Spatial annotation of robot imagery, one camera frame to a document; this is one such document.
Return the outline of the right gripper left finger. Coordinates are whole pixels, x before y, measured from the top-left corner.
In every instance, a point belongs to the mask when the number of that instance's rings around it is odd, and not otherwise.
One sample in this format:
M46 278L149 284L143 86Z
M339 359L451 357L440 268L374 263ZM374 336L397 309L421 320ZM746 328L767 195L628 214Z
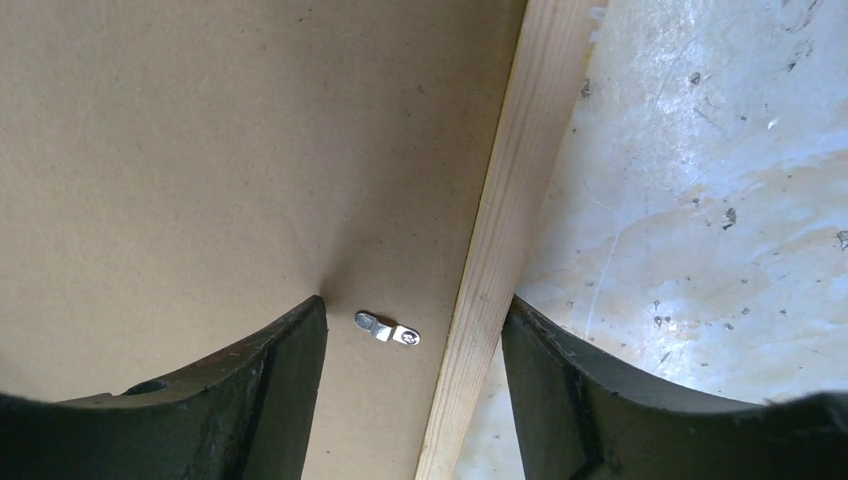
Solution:
M1 397L5 479L298 479L327 346L312 296L255 333L120 395Z

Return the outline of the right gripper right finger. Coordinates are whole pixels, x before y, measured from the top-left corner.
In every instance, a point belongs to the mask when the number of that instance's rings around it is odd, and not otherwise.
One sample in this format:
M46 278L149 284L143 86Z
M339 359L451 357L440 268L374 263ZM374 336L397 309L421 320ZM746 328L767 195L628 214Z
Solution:
M529 479L843 479L847 396L756 405L638 369L514 298L502 345Z

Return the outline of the brown cardboard backing board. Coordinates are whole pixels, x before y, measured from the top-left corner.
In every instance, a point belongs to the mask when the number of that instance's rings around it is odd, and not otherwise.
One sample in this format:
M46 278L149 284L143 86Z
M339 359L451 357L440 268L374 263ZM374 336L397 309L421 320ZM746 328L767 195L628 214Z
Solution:
M413 478L524 8L3 2L2 390L120 393L318 294L304 477Z

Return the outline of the yellow wooden picture frame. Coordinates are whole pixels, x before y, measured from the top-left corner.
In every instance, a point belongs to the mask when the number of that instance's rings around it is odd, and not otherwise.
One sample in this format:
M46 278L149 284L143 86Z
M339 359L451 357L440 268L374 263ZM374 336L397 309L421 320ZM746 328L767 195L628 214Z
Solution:
M526 4L418 479L453 476L607 7L605 1Z

